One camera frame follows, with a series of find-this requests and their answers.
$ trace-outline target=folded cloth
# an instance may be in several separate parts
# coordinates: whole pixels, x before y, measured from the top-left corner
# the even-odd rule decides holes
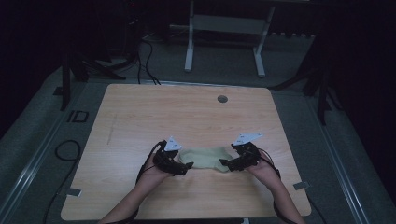
[[[189,148],[179,151],[180,162],[186,164],[193,161],[194,165],[192,168],[201,169],[216,169],[223,173],[228,172],[227,166],[223,166],[219,159],[232,160],[233,157],[228,154],[224,147],[213,147],[213,148]]]

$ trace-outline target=gray floor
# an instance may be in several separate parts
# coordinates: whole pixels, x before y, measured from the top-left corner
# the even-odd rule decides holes
[[[267,73],[264,78],[257,77],[252,50],[247,46],[198,39],[192,71],[185,73],[185,36],[177,35],[166,44],[154,35],[148,36],[147,40],[154,49],[148,64],[149,71],[162,84],[187,82],[268,87],[294,76],[313,39],[269,36],[262,53]],[[149,55],[148,45],[142,45],[141,54],[145,61]],[[1,220],[43,223],[50,199],[71,167],[71,162],[59,161],[54,156],[55,147],[67,139],[76,140],[84,147],[108,83],[136,83],[136,72],[136,66],[119,71],[120,75],[127,77],[125,81],[93,75],[88,83],[73,82],[73,100],[64,112],[59,111],[61,97],[52,95],[55,87],[61,85],[61,70],[46,80],[0,141],[0,198],[4,199],[3,204],[13,205],[1,207],[1,214],[9,215]],[[148,78],[144,72],[142,78]],[[283,91],[272,91],[272,94],[301,177],[311,185],[306,190],[308,196],[328,223],[396,223],[395,207],[346,114],[330,104],[332,110],[326,112],[327,126],[321,126],[315,115],[317,98],[304,97],[301,94],[303,85],[302,81]],[[90,112],[88,121],[67,122],[71,110]],[[64,153],[74,157],[75,147],[70,145]],[[37,172],[24,170],[38,155],[43,158],[42,162],[30,163],[30,167],[39,168]],[[21,174],[24,173],[30,174],[29,178],[23,178]],[[26,181],[24,186],[29,187],[26,191],[24,188],[15,189],[19,179]],[[66,181],[65,189],[71,181],[72,178]],[[60,218],[63,203],[64,190],[49,210],[48,223],[69,223]],[[314,208],[305,220],[322,223]],[[229,220],[218,221],[230,223]],[[276,217],[250,219],[250,223],[277,222]]]

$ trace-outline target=person's right arm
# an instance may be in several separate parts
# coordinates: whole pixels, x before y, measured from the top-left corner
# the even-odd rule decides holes
[[[260,153],[262,158],[269,161],[268,157],[262,151],[260,151]],[[285,185],[283,185],[276,171],[267,162],[260,161],[256,166],[250,166],[246,168],[246,170],[253,174],[271,191],[276,207],[283,217],[298,224],[305,223],[294,205]]]

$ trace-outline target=tabletop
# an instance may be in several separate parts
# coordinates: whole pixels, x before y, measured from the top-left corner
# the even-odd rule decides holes
[[[225,96],[227,102],[218,101]],[[271,92],[263,88],[109,85],[99,108],[61,216],[100,219],[134,186],[151,149],[173,136],[183,149],[224,147],[240,133],[262,133],[252,141],[266,150],[303,216],[311,213]],[[270,191],[246,171],[191,169],[172,176],[140,206],[137,219],[275,216]]]

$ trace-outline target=person's arm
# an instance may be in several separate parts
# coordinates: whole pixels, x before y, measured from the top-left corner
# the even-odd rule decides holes
[[[103,217],[99,223],[110,223],[129,218],[134,214],[145,198],[157,188],[166,177],[171,176],[153,166],[153,157],[154,154],[151,155],[148,160],[148,164],[146,165],[147,171],[141,175],[134,188],[105,217]]]
[[[260,151],[260,153],[262,158],[269,161],[268,157],[262,151]],[[298,224],[305,223],[294,205],[285,185],[283,185],[276,171],[267,162],[260,161],[256,166],[250,166],[246,168],[246,170],[253,174],[271,191],[276,207],[283,217]]]

